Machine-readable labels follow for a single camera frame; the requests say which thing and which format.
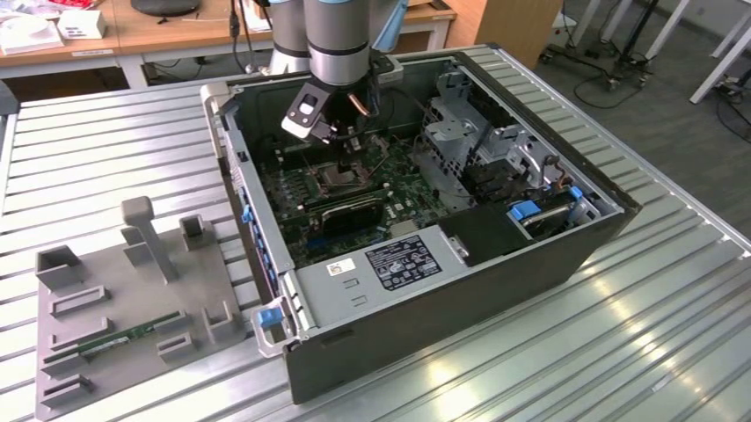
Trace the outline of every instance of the gray post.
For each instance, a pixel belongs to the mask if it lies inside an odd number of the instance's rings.
[[[169,261],[169,255],[161,245],[161,240],[155,235],[150,220],[153,220],[153,206],[147,196],[141,196],[130,200],[123,200],[119,205],[121,219],[129,226],[141,232],[142,241],[149,247],[153,260],[159,267],[163,279],[169,282],[177,279],[177,270]]]

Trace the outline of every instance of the gray fixture plate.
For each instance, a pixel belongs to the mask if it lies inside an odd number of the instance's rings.
[[[55,418],[109,396],[111,393],[146,381],[153,376],[207,356],[245,338],[241,326],[237,300],[229,283],[229,275],[215,243],[213,228],[203,222],[210,243],[194,251],[186,251],[178,229],[159,235],[170,261],[179,277],[165,284],[163,277],[153,260],[133,267],[125,258],[122,247],[113,246],[78,257],[82,265],[73,270],[82,276],[81,284],[59,288],[51,292],[39,282],[38,291],[38,332],[35,356],[35,417],[41,420]],[[91,287],[102,286],[109,298],[71,311],[57,318],[49,314],[50,301]],[[202,309],[207,311],[213,323],[225,315],[225,307],[231,314],[233,330],[227,335],[209,340],[203,324]],[[54,352],[49,348],[50,335],[63,341],[107,318],[111,331],[123,331],[173,312],[183,311],[187,322],[171,324],[167,330],[158,329],[147,336],[127,344],[98,353],[87,363],[67,368],[54,377],[42,372],[43,358]],[[183,353],[167,353],[162,360],[157,343],[189,333],[191,345]],[[53,408],[41,404],[43,391],[53,388],[66,378],[79,374],[90,383],[87,394],[70,394],[70,400],[59,400]]]

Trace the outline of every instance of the white sticker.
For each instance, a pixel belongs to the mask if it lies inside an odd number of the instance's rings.
[[[87,50],[87,51],[73,51],[70,55],[73,57],[85,57],[86,55],[110,55],[113,51],[110,49],[106,50]]]
[[[352,271],[354,269],[354,261],[350,258],[346,258],[341,261],[334,262],[333,264],[326,265],[328,275],[332,277],[334,275],[342,274],[346,271]]]

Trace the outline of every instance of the green circuit board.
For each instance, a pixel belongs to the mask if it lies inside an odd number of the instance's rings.
[[[346,147],[345,165],[315,156],[314,147],[277,149],[274,162],[261,165],[261,184],[297,267],[421,229],[448,214],[410,158],[412,139],[370,136]],[[321,235],[326,215],[356,204],[382,205],[377,222],[340,236]]]

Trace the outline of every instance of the copper pipe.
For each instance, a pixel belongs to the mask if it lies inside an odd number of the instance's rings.
[[[349,92],[346,94],[346,97],[349,98],[349,102],[352,103],[352,106],[354,106],[360,114],[362,114],[365,117],[370,117],[370,112],[366,111],[366,108],[362,103],[360,103],[360,99],[356,97],[354,93]]]

